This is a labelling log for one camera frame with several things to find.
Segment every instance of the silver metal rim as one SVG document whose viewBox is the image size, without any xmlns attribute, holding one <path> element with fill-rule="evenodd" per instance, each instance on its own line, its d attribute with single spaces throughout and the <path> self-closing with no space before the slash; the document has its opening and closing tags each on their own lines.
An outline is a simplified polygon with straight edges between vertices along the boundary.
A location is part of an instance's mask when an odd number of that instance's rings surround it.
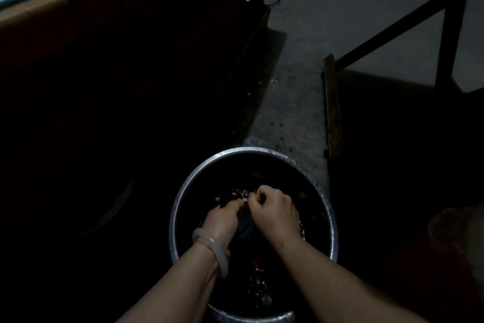
<svg viewBox="0 0 484 323">
<path fill-rule="evenodd" d="M 338 229 L 336 226 L 336 218 L 335 218 L 335 213 L 331 207 L 331 204 L 329 202 L 329 199 L 326 197 L 324 194 L 321 186 L 318 184 L 316 179 L 308 172 L 303 170 L 302 168 L 299 167 L 299 165 L 291 160 L 289 157 L 286 155 L 283 155 L 277 151 L 273 151 L 267 148 L 262 148 L 262 147 L 237 147 L 237 148 L 232 148 L 229 150 L 225 150 L 222 152 L 219 152 L 216 155 L 213 155 L 212 157 L 208 158 L 204 162 L 202 162 L 198 167 L 192 171 L 192 173 L 186 178 L 185 182 L 181 186 L 180 190 L 178 191 L 177 197 L 175 198 L 175 202 L 173 203 L 173 208 L 171 209 L 171 216 L 170 216 L 170 223 L 169 223 L 169 229 L 168 229 L 168 243 L 170 246 L 170 256 L 171 256 L 171 262 L 175 263 L 178 259 L 178 250 L 176 247 L 176 241 L 175 241 L 175 219 L 176 215 L 178 212 L 178 206 L 181 201 L 181 199 L 185 196 L 185 193 L 190 186 L 190 184 L 197 178 L 197 176 L 209 165 L 220 161 L 221 159 L 225 157 L 229 157 L 231 155 L 235 154 L 259 154 L 259 155 L 270 155 L 272 157 L 276 157 L 287 164 L 291 165 L 293 168 L 295 168 L 297 171 L 299 171 L 301 174 L 305 176 L 307 180 L 311 182 L 311 184 L 314 186 L 316 191 L 318 192 L 323 204 L 324 208 L 326 209 L 326 214 L 328 215 L 328 222 L 330 226 L 330 258 L 333 261 L 338 260 Z M 227 323 L 235 323 L 235 322 L 243 322 L 243 323 L 276 323 L 276 322 L 284 322 L 284 323 L 292 323 L 295 320 L 294 317 L 294 312 L 290 311 L 285 314 L 281 314 L 275 317 L 270 317 L 270 318 L 243 318 L 239 317 L 237 315 L 232 315 L 229 314 L 225 311 L 222 311 L 220 309 L 217 309 L 211 305 L 209 307 L 212 309 L 214 313 L 214 318 L 217 319 L 218 321 L 222 322 L 227 322 Z"/>
</svg>

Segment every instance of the person's left arm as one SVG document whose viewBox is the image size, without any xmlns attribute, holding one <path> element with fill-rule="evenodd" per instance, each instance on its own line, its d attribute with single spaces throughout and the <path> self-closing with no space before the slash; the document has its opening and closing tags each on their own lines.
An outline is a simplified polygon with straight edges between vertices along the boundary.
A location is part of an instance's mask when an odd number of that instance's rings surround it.
<svg viewBox="0 0 484 323">
<path fill-rule="evenodd" d="M 237 229 L 237 212 L 244 204 L 233 200 L 209 212 L 203 228 L 224 250 Z M 197 242 L 170 268 L 118 323 L 197 323 L 203 318 L 219 275 L 215 254 Z"/>
</svg>

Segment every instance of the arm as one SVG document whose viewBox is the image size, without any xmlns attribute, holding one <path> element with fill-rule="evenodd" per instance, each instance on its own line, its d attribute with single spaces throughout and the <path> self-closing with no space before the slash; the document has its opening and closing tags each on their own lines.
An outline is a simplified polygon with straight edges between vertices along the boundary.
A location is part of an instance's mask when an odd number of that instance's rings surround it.
<svg viewBox="0 0 484 323">
<path fill-rule="evenodd" d="M 257 198 L 266 195 L 263 206 Z M 279 254 L 320 322 L 425 323 L 417 314 L 375 295 L 354 274 L 300 237 L 299 213 L 289 196 L 262 185 L 251 194 L 254 222 Z"/>
<path fill-rule="evenodd" d="M 223 249 L 237 229 L 241 199 L 209 212 L 203 228 Z M 219 274 L 215 254 L 203 243 L 195 243 L 118 323 L 200 322 Z"/>
</svg>

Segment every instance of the bracelet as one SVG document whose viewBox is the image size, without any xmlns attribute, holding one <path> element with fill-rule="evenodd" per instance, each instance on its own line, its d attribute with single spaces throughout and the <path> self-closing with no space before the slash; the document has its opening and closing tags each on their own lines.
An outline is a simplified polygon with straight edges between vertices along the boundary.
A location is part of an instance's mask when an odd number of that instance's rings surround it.
<svg viewBox="0 0 484 323">
<path fill-rule="evenodd" d="M 221 245 L 218 244 L 204 228 L 196 228 L 193 231 L 193 242 L 196 243 L 198 239 L 201 239 L 215 254 L 218 264 L 220 266 L 220 278 L 225 278 L 228 275 L 228 260 L 225 256 L 224 250 Z"/>
</svg>

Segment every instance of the gray floor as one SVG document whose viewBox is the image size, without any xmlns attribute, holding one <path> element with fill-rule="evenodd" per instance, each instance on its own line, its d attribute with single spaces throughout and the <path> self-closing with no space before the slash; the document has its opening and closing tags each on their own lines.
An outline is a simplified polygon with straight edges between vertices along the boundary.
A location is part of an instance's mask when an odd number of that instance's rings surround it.
<svg viewBox="0 0 484 323">
<path fill-rule="evenodd" d="M 323 157 L 324 57 L 341 57 L 427 0 L 281 0 L 269 28 L 285 35 L 245 144 L 280 150 L 328 191 Z M 464 92 L 484 86 L 484 0 L 468 0 L 454 76 Z M 350 69 L 432 85 L 443 12 L 361 59 Z"/>
</svg>

